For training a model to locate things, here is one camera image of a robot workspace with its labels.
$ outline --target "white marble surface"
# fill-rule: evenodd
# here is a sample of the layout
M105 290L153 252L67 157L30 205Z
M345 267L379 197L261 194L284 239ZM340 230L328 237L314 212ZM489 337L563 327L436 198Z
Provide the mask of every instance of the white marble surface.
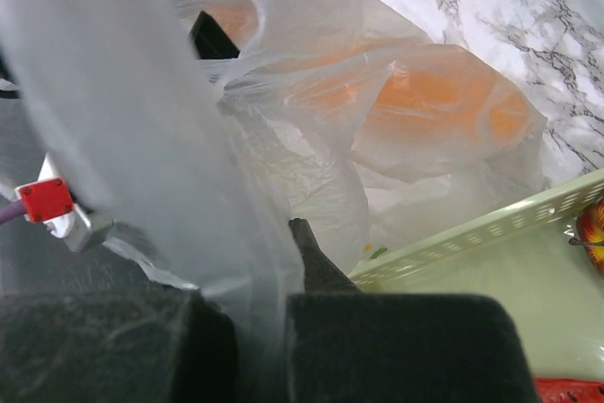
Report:
M522 89L548 119L549 184L604 167L604 0L382 1Z

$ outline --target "stainless steel sink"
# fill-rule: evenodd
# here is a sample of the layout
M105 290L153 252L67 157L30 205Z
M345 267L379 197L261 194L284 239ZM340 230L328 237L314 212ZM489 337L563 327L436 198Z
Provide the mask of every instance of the stainless steel sink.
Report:
M19 100L0 100L0 131L0 175L9 175L18 184L35 180L44 153ZM138 265L102 246L75 254L41 226L23 220L0 226L0 294L93 292L154 285Z

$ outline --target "translucent plastic bag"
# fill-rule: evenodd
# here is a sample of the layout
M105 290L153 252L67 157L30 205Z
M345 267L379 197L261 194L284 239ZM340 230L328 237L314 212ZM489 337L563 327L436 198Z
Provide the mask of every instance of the translucent plastic bag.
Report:
M241 49L202 69L257 171L345 271L364 244L399 247L542 188L545 119L488 65L378 0L176 6L211 14Z
M61 172L234 320L243 389L271 401L301 259L235 153L170 0L0 0L0 11L3 51Z

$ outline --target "red connector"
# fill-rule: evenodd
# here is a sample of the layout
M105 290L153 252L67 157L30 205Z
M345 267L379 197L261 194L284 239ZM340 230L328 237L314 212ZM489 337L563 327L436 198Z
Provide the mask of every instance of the red connector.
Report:
M74 210L74 200L62 178L26 184L21 186L17 193L23 200L30 222L35 224Z

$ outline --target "purple cable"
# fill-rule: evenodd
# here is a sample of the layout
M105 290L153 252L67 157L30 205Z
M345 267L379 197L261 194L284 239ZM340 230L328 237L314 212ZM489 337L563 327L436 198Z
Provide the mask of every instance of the purple cable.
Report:
M0 226L27 213L23 200L17 200L0 208Z

